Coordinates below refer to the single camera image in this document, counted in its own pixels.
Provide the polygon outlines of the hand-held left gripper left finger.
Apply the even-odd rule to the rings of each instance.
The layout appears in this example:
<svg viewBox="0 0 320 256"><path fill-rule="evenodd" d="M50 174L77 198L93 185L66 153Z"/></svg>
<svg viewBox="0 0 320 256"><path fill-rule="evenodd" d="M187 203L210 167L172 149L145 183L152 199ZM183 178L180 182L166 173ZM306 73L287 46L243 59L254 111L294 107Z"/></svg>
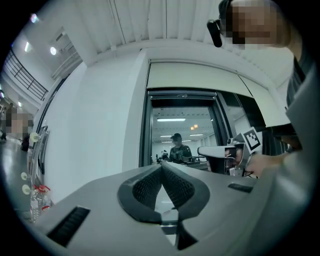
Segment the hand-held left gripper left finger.
<svg viewBox="0 0 320 256"><path fill-rule="evenodd" d="M63 256L172 256L177 250L158 224L138 222L118 201L126 180L155 166L145 166L88 182L56 203L35 222L53 252ZM84 222L66 246L48 235L75 207L89 210Z"/></svg>

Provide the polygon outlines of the person's right hand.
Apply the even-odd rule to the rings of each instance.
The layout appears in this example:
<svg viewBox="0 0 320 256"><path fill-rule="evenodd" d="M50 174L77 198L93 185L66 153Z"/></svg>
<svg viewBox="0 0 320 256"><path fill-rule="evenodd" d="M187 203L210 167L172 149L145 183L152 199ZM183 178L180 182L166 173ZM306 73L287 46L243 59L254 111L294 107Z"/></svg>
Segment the person's right hand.
<svg viewBox="0 0 320 256"><path fill-rule="evenodd" d="M224 163L228 168L238 166L243 158L243 150L238 147L226 147L224 151Z"/></svg>

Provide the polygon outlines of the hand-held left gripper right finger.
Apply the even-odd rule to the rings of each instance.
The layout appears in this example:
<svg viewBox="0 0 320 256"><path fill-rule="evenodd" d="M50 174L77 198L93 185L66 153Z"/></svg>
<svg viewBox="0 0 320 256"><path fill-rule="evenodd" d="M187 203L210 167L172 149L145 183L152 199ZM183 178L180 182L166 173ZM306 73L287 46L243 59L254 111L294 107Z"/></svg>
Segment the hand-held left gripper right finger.
<svg viewBox="0 0 320 256"><path fill-rule="evenodd" d="M162 253L260 253L255 227L264 206L264 180L234 177L175 163L161 166L162 184L178 209L179 250L167 239Z"/></svg>

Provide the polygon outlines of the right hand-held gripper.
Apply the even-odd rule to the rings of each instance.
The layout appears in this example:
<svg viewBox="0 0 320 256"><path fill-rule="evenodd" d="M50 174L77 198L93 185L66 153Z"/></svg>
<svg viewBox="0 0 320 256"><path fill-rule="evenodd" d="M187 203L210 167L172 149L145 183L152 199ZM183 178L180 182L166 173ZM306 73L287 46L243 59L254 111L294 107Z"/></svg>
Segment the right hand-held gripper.
<svg viewBox="0 0 320 256"><path fill-rule="evenodd" d="M212 173L225 173L230 176L247 177L253 172L247 171L247 166L257 149L262 145L258 138L257 131L251 127L241 132L236 137L229 138L224 146L200 146L197 152L200 156L206 157L207 168ZM243 150L242 161L238 166L226 167L225 148L240 148Z"/></svg>

